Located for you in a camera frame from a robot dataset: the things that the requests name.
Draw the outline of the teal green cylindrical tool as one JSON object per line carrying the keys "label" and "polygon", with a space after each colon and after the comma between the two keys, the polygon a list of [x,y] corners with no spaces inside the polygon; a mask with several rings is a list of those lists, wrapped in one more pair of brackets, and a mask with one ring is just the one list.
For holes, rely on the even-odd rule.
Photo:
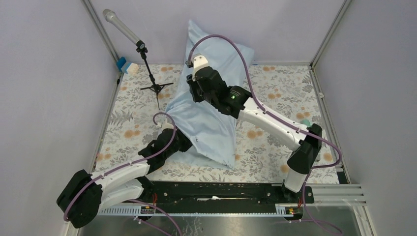
{"label": "teal green cylindrical tool", "polygon": [[300,123],[306,125],[307,127],[311,127],[312,125],[312,123],[308,119],[302,119]]}

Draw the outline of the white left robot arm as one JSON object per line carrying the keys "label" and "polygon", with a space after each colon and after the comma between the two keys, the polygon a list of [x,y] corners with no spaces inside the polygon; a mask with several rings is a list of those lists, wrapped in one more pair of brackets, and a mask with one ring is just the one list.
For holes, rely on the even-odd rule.
{"label": "white left robot arm", "polygon": [[102,172],[76,172],[57,198],[64,220],[78,229],[91,222],[102,209],[130,199],[147,202],[153,190],[146,175],[161,168],[173,154],[191,147],[191,141],[181,131],[166,128],[138,152],[140,159]]}

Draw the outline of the light blue pillowcase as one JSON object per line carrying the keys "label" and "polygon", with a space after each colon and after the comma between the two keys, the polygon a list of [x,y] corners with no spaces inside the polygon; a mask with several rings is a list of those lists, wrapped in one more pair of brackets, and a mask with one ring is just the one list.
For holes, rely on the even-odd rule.
{"label": "light blue pillowcase", "polygon": [[[227,85],[243,86],[246,80],[244,67],[251,64],[254,50],[241,44],[230,44],[218,37],[200,42],[207,35],[190,20],[186,54],[192,51],[195,55],[204,56]],[[167,161],[199,167],[234,168],[237,120],[221,114],[205,101],[193,101],[186,82],[186,76],[191,73],[192,69],[184,66],[177,92],[168,103],[166,113],[173,118],[176,127],[191,141],[192,146],[186,152],[176,152]]]}

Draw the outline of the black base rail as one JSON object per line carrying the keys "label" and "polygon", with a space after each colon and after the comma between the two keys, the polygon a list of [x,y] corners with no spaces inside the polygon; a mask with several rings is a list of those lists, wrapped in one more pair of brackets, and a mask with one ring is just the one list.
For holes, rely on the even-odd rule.
{"label": "black base rail", "polygon": [[305,193],[282,190],[281,184],[152,181],[139,201],[173,213],[276,213],[276,205],[315,202],[311,187]]}

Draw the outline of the black microphone tripod stand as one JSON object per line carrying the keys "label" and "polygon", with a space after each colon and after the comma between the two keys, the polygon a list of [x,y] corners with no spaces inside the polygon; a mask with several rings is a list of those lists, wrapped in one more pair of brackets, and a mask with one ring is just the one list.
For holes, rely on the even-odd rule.
{"label": "black microphone tripod stand", "polygon": [[173,85],[174,83],[157,84],[156,83],[156,80],[155,80],[155,77],[152,74],[151,69],[150,69],[150,66],[149,66],[148,61],[147,61],[147,52],[148,52],[147,48],[143,44],[140,47],[138,46],[138,48],[136,49],[136,51],[141,55],[141,58],[142,58],[142,60],[145,63],[145,66],[146,66],[147,71],[148,71],[148,74],[149,74],[149,79],[150,79],[150,82],[151,82],[151,85],[150,86],[145,87],[145,88],[141,88],[141,90],[147,90],[147,89],[149,89],[149,90],[151,90],[151,91],[153,91],[155,93],[156,101],[157,101],[157,106],[158,106],[158,109],[160,110],[159,94],[161,93],[161,91],[166,86]]}

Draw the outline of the silver microphone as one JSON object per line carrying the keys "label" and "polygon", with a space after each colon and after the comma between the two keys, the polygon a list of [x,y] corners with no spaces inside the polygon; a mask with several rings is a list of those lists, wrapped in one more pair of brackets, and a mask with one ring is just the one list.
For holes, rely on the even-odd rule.
{"label": "silver microphone", "polygon": [[146,47],[145,43],[118,18],[114,11],[104,9],[103,16],[107,22],[115,26],[127,39],[135,44],[139,51]]}

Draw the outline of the floral patterned bed sheet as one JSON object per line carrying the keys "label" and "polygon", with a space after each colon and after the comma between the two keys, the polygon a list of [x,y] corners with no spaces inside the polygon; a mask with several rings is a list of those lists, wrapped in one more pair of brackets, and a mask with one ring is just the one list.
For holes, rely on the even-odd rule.
{"label": "floral patterned bed sheet", "polygon": [[[182,66],[174,64],[150,67],[157,84],[166,86],[159,94],[160,110],[164,110],[177,91]],[[249,67],[251,83],[257,98],[268,107],[291,120],[323,125],[319,103],[307,66]],[[158,111],[155,93],[145,66],[136,75],[124,75],[110,115],[94,168],[105,170],[115,164],[137,158],[138,151],[158,135],[152,117]],[[199,167],[167,162],[153,172],[151,180],[200,182],[265,182],[280,183],[287,175],[287,159],[291,151],[258,126],[239,121],[237,149],[233,169]]]}

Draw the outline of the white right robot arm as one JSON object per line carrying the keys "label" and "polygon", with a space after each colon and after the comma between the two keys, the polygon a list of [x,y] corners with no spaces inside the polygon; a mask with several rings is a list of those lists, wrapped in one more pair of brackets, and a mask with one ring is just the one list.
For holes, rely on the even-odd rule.
{"label": "white right robot arm", "polygon": [[282,196],[293,203],[322,147],[322,128],[292,121],[263,104],[240,86],[228,86],[219,72],[210,66],[193,68],[186,77],[194,102],[207,102],[223,115],[247,121],[278,138],[292,153],[287,161],[289,172],[283,182]]}

